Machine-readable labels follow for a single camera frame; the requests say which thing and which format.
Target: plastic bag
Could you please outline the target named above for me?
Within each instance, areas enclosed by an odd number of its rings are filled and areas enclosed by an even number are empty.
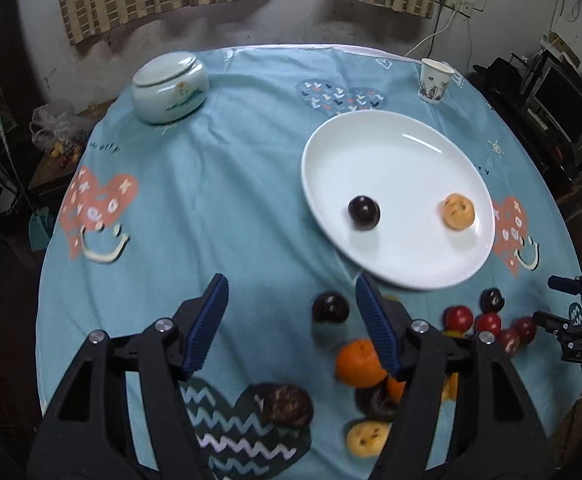
[[[69,101],[59,100],[33,110],[29,130],[38,149],[53,156],[70,156],[82,153],[95,124],[78,117]]]

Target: power outlet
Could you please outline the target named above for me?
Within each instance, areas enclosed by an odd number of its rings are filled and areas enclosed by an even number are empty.
[[[443,5],[449,9],[457,10],[458,13],[465,15],[467,18],[471,18],[473,14],[474,5],[469,0],[444,0]]]

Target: screw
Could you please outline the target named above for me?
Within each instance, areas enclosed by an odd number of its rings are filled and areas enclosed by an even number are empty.
[[[173,321],[168,317],[163,317],[153,325],[158,332],[169,332],[173,328]]]
[[[491,343],[495,343],[495,336],[491,332],[480,332],[478,334],[478,339],[482,341],[485,345],[490,345]]]
[[[423,319],[414,319],[411,321],[411,330],[418,334],[423,334],[429,330],[429,324]]]
[[[101,342],[106,334],[102,330],[94,330],[89,334],[89,341],[91,341],[94,345],[97,345]]]

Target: oval plate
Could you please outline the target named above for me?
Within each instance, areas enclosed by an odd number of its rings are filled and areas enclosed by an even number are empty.
[[[488,258],[495,219],[487,187],[453,142],[420,121],[382,110],[333,117],[306,143],[301,172],[306,201],[327,237],[389,283],[456,285]],[[475,206],[475,222],[464,231],[442,220],[440,206],[451,193]],[[353,226],[347,206],[357,195],[380,206],[373,230]]]

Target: paper cup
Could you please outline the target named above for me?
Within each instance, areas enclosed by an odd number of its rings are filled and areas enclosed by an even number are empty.
[[[433,59],[423,59],[418,88],[420,99],[427,103],[438,104],[442,101],[452,76],[451,67]]]

